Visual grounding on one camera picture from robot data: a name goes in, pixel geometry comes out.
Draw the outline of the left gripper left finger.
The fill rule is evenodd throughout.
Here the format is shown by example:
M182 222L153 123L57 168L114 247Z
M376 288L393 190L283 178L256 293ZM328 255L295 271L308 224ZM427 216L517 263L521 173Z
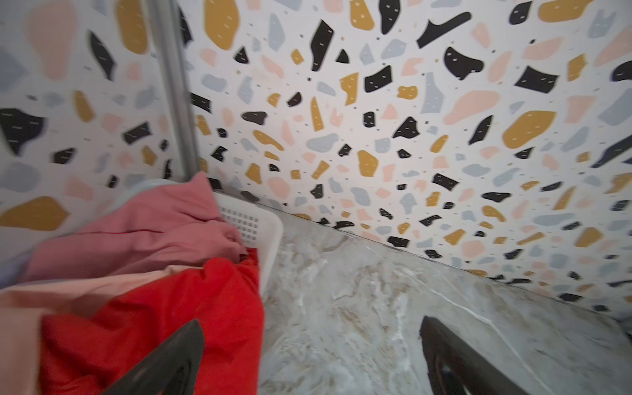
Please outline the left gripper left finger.
M192 394L204 353L197 319L184 324L104 394Z

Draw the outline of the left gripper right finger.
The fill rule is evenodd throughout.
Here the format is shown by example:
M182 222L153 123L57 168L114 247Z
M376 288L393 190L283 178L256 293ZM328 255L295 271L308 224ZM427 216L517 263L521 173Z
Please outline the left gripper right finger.
M525 394L448 326L424 317L421 344L434 394Z

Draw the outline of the white laundry basket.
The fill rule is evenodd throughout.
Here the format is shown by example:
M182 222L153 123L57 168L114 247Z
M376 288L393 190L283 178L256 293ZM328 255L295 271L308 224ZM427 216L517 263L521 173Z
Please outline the white laundry basket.
M105 212L110 212L123 207L130 199L148 190L179 184L166 179L146 179L131 187L128 191L118 196ZM284 226L281 219L271 212L263 210L261 207L251 202L246 202L226 194L214 192L214 199L219 208L223 220L235 227L239 232L246 248L256 249L258 254L259 267L259 294L263 297L268 280L273 271L273 266L280 247ZM169 265L184 265L189 268L200 268L202 263L186 263L182 259L163 264L153 264L150 268L125 269L108 268L107 274L94 275L94 277L104 277L110 275L120 275L128 273L148 273L154 270L162 270Z

